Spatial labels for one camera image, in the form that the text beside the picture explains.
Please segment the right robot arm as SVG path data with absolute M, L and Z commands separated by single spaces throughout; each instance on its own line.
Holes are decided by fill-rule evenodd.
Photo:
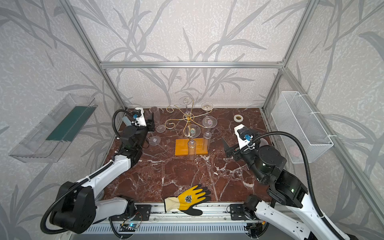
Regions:
M 235 127 L 238 144 L 229 147 L 223 142 L 225 153 L 234 160 L 243 160 L 261 185 L 267 186 L 272 201 L 267 204 L 251 195 L 243 204 L 250 220 L 258 219 L 275 226 L 295 240 L 355 240 L 356 236 L 340 230 L 320 209 L 313 189 L 309 161 L 303 145 L 292 134 L 274 131 L 265 134 Z M 273 146 L 261 141 L 267 136 L 284 136 L 293 140 L 302 155 L 307 183 L 284 169 L 287 159 Z

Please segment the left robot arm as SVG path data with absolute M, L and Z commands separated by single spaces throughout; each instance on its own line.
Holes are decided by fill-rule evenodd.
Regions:
M 132 112 L 119 109 L 115 111 L 113 121 L 119 113 L 130 116 L 132 121 L 121 133 L 116 124 L 112 124 L 117 138 L 121 140 L 117 153 L 91 175 L 60 186 L 55 202 L 48 207 L 41 219 L 40 228 L 43 233 L 56 235 L 71 231 L 81 234 L 92 224 L 113 216 L 125 215 L 132 218 L 137 214 L 138 210 L 132 198 L 119 196 L 109 200 L 97 200 L 97 196 L 107 185 L 139 162 L 144 144 L 149 142 L 147 134 L 155 130 L 154 115 L 145 118 L 143 108 L 135 108 Z

